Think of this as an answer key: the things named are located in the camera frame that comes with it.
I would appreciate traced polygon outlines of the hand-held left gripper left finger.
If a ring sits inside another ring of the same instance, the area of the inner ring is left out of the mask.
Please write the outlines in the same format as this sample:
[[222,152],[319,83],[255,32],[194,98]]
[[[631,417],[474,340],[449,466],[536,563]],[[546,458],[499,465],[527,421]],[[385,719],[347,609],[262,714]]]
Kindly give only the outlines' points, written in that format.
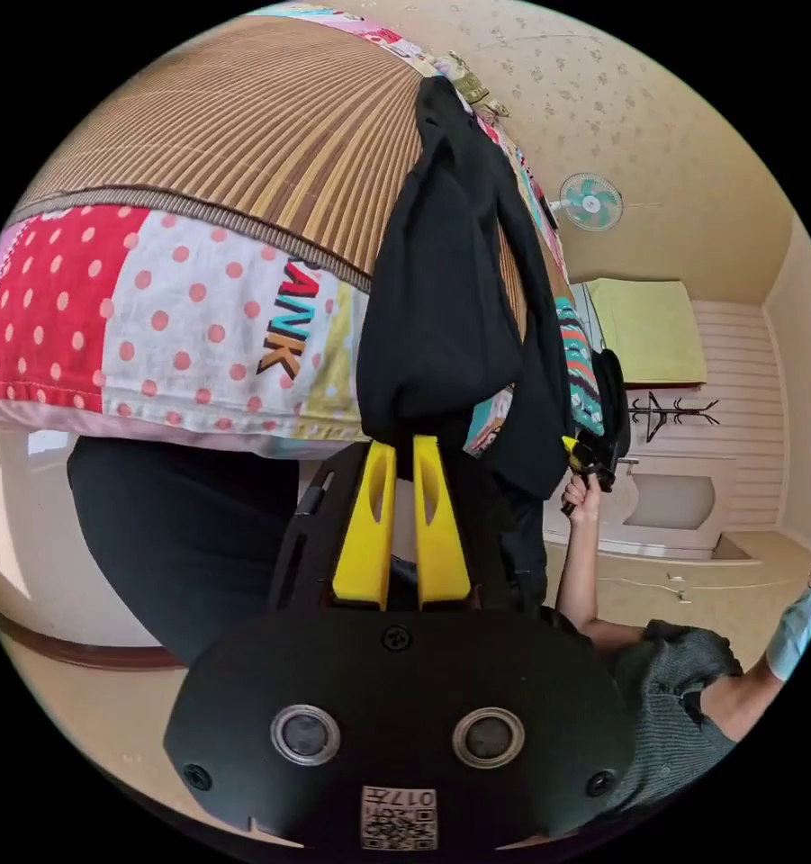
[[333,573],[331,588],[339,603],[386,609],[396,480],[395,450],[372,442]]

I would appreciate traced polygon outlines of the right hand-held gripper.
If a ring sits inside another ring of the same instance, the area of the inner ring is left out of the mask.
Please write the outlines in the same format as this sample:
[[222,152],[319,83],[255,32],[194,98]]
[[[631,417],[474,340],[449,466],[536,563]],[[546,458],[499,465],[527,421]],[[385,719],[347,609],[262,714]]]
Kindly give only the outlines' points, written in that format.
[[610,493],[616,480],[618,462],[628,455],[630,449],[630,415],[617,355],[605,348],[592,357],[602,408],[603,433],[598,435],[582,428],[576,438],[562,436],[562,443],[573,473],[596,474],[602,491]]

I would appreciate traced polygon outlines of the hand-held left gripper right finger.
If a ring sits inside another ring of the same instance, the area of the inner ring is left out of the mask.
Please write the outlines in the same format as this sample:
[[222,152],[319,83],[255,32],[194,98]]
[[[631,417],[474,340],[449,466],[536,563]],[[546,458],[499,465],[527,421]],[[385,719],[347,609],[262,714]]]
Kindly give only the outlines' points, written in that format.
[[461,604],[471,593],[464,550],[437,440],[415,436],[412,483],[419,608]]

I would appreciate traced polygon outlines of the person's right hand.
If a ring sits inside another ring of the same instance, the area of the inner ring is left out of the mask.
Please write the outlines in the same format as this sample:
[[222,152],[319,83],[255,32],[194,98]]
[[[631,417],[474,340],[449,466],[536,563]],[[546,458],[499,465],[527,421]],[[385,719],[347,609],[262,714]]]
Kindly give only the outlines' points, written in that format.
[[596,474],[574,473],[562,495],[562,512],[571,527],[596,526],[602,489]]

